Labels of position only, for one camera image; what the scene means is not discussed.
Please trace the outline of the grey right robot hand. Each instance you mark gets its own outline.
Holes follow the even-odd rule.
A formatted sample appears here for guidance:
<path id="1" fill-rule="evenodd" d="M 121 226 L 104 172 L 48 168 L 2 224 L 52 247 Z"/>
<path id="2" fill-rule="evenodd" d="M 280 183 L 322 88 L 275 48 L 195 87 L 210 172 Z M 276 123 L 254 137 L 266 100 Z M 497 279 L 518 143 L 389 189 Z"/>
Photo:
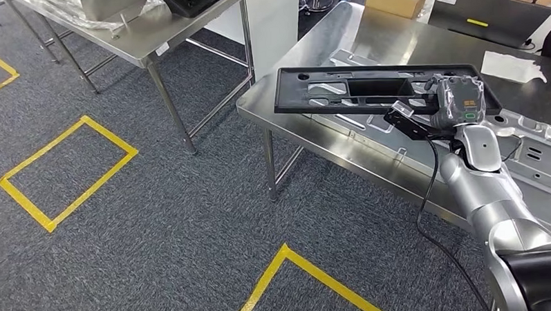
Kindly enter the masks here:
<path id="1" fill-rule="evenodd" d="M 467 75 L 435 74 L 424 86 L 435 89 L 438 110 L 431 116 L 436 129 L 454 129 L 462 124 L 480 124 L 486 116 L 484 83 Z"/>

